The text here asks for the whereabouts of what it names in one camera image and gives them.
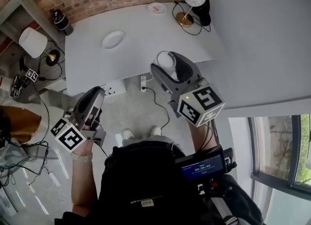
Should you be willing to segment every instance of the digital display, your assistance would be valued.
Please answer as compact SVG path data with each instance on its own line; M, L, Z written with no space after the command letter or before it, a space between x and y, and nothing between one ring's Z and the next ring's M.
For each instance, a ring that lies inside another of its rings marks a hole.
M205 159L201 162L182 167L182 171L187 180L206 176L223 169L222 157L217 155Z

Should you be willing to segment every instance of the wristband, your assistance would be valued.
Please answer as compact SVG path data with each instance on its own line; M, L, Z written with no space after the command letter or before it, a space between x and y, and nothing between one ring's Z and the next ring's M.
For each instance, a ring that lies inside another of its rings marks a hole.
M79 161L82 163L90 163L90 162L92 162L92 159L93 159L93 153L91 153L89 155L82 156L82 155L78 155L78 154L72 152L70 155L71 155L73 160L76 160L76 161Z

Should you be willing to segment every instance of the white plate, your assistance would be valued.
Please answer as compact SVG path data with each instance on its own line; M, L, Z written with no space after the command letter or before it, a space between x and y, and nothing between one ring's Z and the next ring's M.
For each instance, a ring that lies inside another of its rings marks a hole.
M166 13L167 8L166 5L162 3L154 2L148 5L148 10L155 14L163 14Z
M102 41L102 47L106 50L113 49L123 42L125 39L125 32L115 31L108 34Z

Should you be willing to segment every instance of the black device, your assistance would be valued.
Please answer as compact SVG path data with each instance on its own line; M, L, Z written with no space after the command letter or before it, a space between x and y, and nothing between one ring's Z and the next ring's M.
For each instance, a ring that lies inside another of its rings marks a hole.
M202 26L208 26L210 25L211 19L209 15L209 0L206 0L203 5L200 5L198 7L193 7L192 11L199 16L200 22Z
M61 10L55 10L52 14L52 18L54 19L54 24L59 30L63 31L66 36L69 36L73 32L73 27L70 24L69 19L62 13Z
M209 197L223 197L230 190L217 187L217 178L236 166L232 148L223 150L221 145L175 161L176 170L182 178L193 188L197 189L201 185L199 192L204 190Z
M0 148L5 147L5 142L11 142L11 120L0 110Z

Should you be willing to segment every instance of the window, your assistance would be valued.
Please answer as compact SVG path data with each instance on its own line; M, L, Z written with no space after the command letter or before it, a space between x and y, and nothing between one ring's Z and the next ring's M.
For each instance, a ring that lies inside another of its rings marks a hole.
M288 179L293 144L292 117L256 117L259 170Z
M310 114L248 118L253 180L311 200Z
M295 184L301 187L311 187L311 158L308 160L310 142L310 114L300 115L300 153Z

